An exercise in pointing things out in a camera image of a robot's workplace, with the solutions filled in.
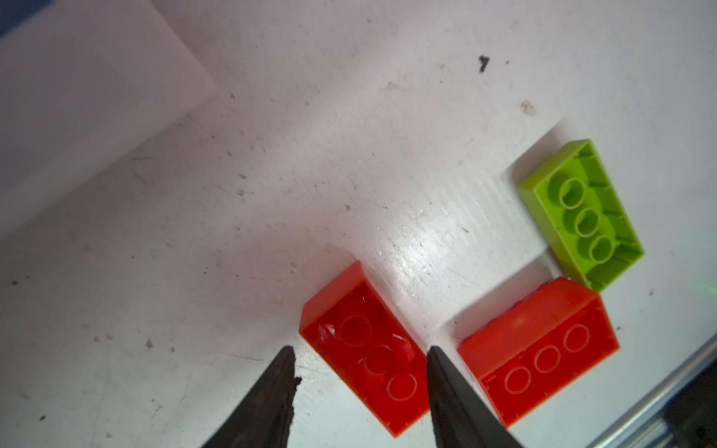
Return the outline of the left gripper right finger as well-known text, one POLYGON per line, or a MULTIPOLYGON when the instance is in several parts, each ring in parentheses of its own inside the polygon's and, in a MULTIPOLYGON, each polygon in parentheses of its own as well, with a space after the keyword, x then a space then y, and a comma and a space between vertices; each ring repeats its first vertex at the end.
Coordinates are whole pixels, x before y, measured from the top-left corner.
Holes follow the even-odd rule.
POLYGON ((521 448, 436 345, 427 354, 427 379, 438 447, 521 448))

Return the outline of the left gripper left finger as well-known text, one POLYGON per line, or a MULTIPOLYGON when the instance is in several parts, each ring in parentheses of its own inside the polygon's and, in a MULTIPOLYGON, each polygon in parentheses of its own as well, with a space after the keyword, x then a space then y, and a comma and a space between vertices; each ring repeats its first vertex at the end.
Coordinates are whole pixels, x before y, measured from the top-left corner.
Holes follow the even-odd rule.
POLYGON ((246 397, 205 443, 206 447, 286 448, 300 377, 295 352, 282 347, 246 397))

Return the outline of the red lego cluster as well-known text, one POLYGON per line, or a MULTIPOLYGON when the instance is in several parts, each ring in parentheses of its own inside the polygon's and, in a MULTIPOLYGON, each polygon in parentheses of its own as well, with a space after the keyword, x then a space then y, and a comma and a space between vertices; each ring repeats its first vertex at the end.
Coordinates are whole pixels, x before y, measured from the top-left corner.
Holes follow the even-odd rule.
POLYGON ((360 261, 304 304, 299 332, 393 437, 429 412, 427 356, 360 261))

